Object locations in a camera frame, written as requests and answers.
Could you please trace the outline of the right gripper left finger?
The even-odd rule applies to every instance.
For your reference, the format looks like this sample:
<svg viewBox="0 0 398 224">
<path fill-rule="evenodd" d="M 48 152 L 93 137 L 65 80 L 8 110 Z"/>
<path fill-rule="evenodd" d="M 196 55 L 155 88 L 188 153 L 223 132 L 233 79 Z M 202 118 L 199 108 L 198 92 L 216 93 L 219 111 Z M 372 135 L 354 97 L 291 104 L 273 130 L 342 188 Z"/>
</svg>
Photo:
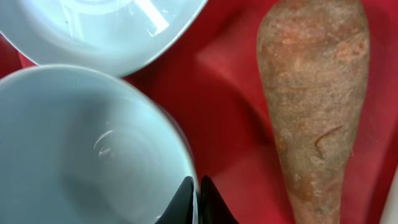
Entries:
<svg viewBox="0 0 398 224">
<path fill-rule="evenodd" d="M 193 221 L 193 178 L 183 179 L 174 197 L 155 224 L 192 224 Z"/>
</svg>

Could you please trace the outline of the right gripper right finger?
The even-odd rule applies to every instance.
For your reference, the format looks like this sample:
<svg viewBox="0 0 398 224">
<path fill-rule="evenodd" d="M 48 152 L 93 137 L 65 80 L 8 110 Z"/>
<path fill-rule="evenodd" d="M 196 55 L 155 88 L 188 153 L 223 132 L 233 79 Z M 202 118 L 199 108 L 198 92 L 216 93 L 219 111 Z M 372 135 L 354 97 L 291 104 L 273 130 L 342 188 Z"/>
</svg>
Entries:
<svg viewBox="0 0 398 224">
<path fill-rule="evenodd" d="M 204 176 L 200 187 L 202 224 L 239 224 L 210 177 Z"/>
</svg>

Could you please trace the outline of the light blue bowl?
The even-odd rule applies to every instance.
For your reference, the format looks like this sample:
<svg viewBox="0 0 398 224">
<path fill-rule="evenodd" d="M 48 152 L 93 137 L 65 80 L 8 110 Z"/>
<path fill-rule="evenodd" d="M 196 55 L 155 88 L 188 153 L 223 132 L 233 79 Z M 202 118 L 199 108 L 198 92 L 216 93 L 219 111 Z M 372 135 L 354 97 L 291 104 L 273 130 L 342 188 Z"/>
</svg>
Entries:
<svg viewBox="0 0 398 224">
<path fill-rule="evenodd" d="M 71 65 L 1 79 L 2 223 L 156 223 L 198 181 L 174 120 L 125 81 Z"/>
</svg>

